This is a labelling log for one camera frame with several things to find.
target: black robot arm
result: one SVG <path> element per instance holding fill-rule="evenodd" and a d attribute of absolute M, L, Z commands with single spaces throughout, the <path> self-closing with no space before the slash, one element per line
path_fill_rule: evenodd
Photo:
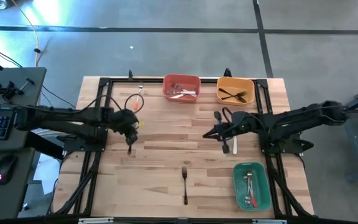
<path fill-rule="evenodd" d="M 280 114 L 236 111 L 233 112 L 231 119 L 232 121 L 228 122 L 218 122 L 203 137 L 225 141 L 239 134 L 253 132 L 265 136 L 269 143 L 275 144 L 282 139 L 288 139 L 292 134 L 322 124 L 341 125 L 347 117 L 346 107 L 341 103 L 325 101 Z"/>
<path fill-rule="evenodd" d="M 113 108 L 85 108 L 82 110 L 48 108 L 45 106 L 18 106 L 14 108 L 14 127 L 21 131 L 35 128 L 51 129 L 75 134 L 89 142 L 98 142 L 100 127 L 109 128 L 123 134 L 126 143 L 131 145 L 137 140 L 139 123 L 134 112 L 128 109 L 115 111 Z"/>

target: gray floor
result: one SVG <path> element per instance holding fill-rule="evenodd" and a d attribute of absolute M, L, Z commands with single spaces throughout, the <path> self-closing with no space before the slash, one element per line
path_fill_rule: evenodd
<path fill-rule="evenodd" d="M 255 29 L 252 0 L 33 0 L 21 1 L 34 24 L 72 27 L 174 27 Z M 259 0 L 266 29 L 358 30 L 358 0 Z M 17 9 L 0 11 L 0 26 L 26 26 Z M 258 34 L 39 32 L 48 69 L 45 86 L 76 103 L 85 75 L 266 77 Z M 266 35 L 275 78 L 284 78 L 292 108 L 324 100 L 348 102 L 358 92 L 358 35 Z M 0 50 L 34 66 L 32 32 L 0 31 Z M 0 59 L 1 65 L 13 67 Z M 48 95 L 54 106 L 67 105 Z M 342 127 L 305 131 L 315 143 L 305 165 L 315 213 L 358 221 L 358 182 L 344 175 L 358 167 Z M 43 214 L 49 197 L 26 200 Z"/>

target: desk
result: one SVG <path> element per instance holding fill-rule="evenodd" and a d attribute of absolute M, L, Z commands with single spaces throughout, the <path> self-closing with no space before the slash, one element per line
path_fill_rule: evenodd
<path fill-rule="evenodd" d="M 0 71 L 0 83 L 6 86 L 10 80 L 20 87 L 25 83 L 25 78 L 29 77 L 35 82 L 35 85 L 27 86 L 24 89 L 24 94 L 14 96 L 12 102 L 17 105 L 36 105 L 45 73 L 45 68 L 5 68 Z M 0 95 L 0 104 L 3 103 L 6 102 Z M 12 128 L 9 139 L 0 141 L 0 160 L 10 153 L 18 157 L 11 181 L 6 185 L 0 185 L 0 219 L 17 218 L 22 207 L 35 152 L 32 148 L 22 149 L 27 133 L 28 131 L 18 131 Z"/>
<path fill-rule="evenodd" d="M 20 88 L 26 82 L 25 78 L 29 77 L 34 81 L 35 85 L 27 85 L 23 90 L 24 94 L 13 96 L 11 101 L 15 105 L 36 105 L 46 72 L 46 68 L 4 68 L 4 70 L 0 71 L 0 84 L 6 87 L 9 81 L 12 81 L 17 88 Z M 0 105 L 4 103 L 7 102 L 0 95 Z M 19 131 L 12 128 L 9 139 L 0 141 L 0 151 L 23 148 L 27 133 L 28 131 Z"/>
<path fill-rule="evenodd" d="M 99 78 L 84 77 L 78 109 L 95 98 Z M 283 79 L 268 79 L 268 85 L 273 112 L 290 110 Z M 124 106 L 125 99 L 138 92 L 137 86 L 115 83 L 112 97 Z M 260 162 L 265 166 L 257 135 L 238 136 L 236 156 L 223 154 L 220 142 L 201 137 L 216 123 L 213 111 L 223 107 L 215 99 L 216 84 L 202 84 L 195 104 L 168 101 L 161 88 L 161 83 L 144 83 L 145 105 L 137 113 L 144 126 L 139 128 L 139 140 L 132 146 L 132 155 L 127 155 L 124 138 L 109 131 L 100 161 L 92 216 L 273 218 L 272 207 L 262 212 L 245 212 L 237 206 L 234 196 L 232 170 L 236 164 Z M 257 112 L 255 102 L 245 107 L 228 107 L 232 111 Z M 55 210 L 78 185 L 83 156 L 83 152 L 74 152 L 63 164 L 53 200 Z M 313 213 L 302 162 L 296 156 L 283 154 L 283 164 L 289 189 Z M 188 205 L 183 204 L 182 166 L 188 168 Z M 281 190 L 277 192 L 280 208 L 284 210 Z"/>

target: wooden tabletop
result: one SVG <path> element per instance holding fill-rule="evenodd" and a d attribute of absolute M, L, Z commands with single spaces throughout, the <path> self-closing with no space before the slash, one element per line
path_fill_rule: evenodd
<path fill-rule="evenodd" d="M 78 109 L 96 97 L 99 78 L 84 77 Z M 268 79 L 268 86 L 273 112 L 290 110 L 283 79 Z M 137 92 L 138 84 L 115 83 L 112 97 L 123 107 L 125 99 Z M 132 147 L 132 155 L 127 155 L 124 137 L 109 131 L 92 216 L 273 218 L 272 206 L 262 212 L 245 212 L 237 206 L 234 195 L 232 170 L 236 164 L 259 162 L 265 166 L 257 135 L 238 136 L 236 156 L 223 154 L 220 142 L 201 137 L 216 123 L 213 112 L 223 107 L 216 102 L 216 85 L 202 84 L 196 103 L 166 100 L 161 83 L 144 83 L 143 94 L 145 105 L 136 115 L 144 125 L 138 129 L 139 140 Z M 257 112 L 255 102 L 228 107 L 232 111 Z M 64 162 L 53 210 L 58 210 L 77 187 L 83 157 L 84 152 L 74 152 Z M 306 211 L 313 213 L 302 162 L 296 156 L 283 154 L 283 163 L 288 188 Z M 188 205 L 183 204 L 182 166 L 188 169 Z M 280 208 L 284 211 L 282 193 L 278 186 L 277 189 Z"/>

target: green tray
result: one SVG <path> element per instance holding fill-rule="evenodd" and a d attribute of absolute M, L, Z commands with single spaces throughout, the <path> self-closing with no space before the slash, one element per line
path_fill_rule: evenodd
<path fill-rule="evenodd" d="M 252 187 L 254 198 L 258 205 L 254 208 L 252 205 L 246 205 L 247 181 L 244 176 L 248 170 L 252 170 Z M 233 170 L 234 190 L 236 191 L 237 204 L 245 211 L 261 211 L 269 208 L 272 203 L 270 198 L 269 185 L 266 178 L 265 168 L 258 162 L 240 163 L 234 166 Z"/>

